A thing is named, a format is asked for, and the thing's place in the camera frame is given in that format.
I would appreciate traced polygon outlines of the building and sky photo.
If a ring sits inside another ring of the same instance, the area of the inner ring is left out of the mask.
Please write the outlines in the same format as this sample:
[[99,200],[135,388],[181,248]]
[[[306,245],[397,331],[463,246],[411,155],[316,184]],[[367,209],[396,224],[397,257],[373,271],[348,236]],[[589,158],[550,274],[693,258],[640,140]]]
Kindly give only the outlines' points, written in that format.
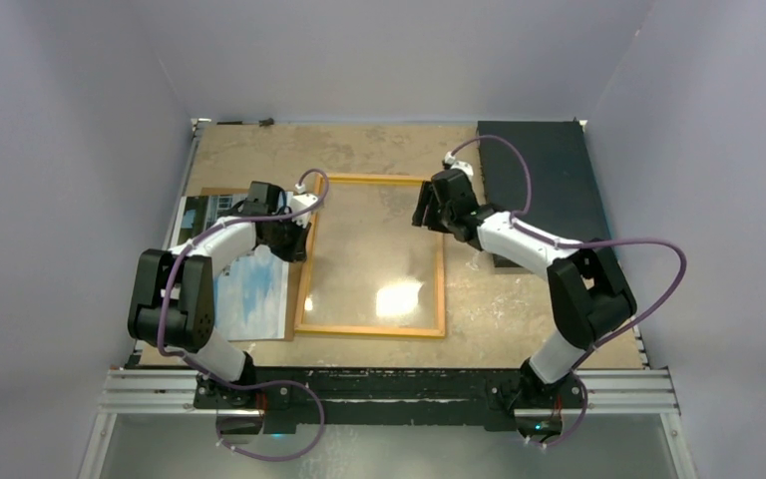
[[[171,244],[199,235],[246,196],[230,189],[181,198]],[[265,246],[236,259],[214,279],[215,328],[229,341],[287,339],[288,274]]]

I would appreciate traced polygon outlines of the brown frame backing board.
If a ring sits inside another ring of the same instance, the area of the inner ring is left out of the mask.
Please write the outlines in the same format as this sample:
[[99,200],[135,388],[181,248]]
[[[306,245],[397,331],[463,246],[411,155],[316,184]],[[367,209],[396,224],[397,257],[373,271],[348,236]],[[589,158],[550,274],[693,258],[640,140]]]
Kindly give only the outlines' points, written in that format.
[[229,341],[289,340],[297,266],[257,247],[214,280],[215,328]]

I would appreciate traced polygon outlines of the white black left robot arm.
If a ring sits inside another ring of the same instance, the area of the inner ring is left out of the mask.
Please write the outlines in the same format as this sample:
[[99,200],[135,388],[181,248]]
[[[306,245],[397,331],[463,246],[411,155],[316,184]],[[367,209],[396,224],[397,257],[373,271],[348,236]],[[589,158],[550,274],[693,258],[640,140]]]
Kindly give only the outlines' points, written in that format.
[[129,335],[200,372],[231,407],[251,404],[262,385],[251,355],[214,325],[216,280],[240,258],[260,251],[283,264],[305,261],[312,213],[321,202],[303,184],[289,193],[254,182],[203,232],[169,249],[145,250],[138,260]]

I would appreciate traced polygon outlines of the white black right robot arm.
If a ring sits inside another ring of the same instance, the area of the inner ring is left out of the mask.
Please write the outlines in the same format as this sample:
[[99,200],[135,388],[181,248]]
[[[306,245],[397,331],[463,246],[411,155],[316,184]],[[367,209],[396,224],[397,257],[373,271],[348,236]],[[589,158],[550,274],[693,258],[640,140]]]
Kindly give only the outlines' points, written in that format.
[[519,388],[532,405],[555,398],[560,382],[594,344],[637,312],[610,247],[556,237],[519,222],[511,212],[480,204],[460,169],[422,183],[412,224],[508,259],[547,283],[555,328],[520,368]]

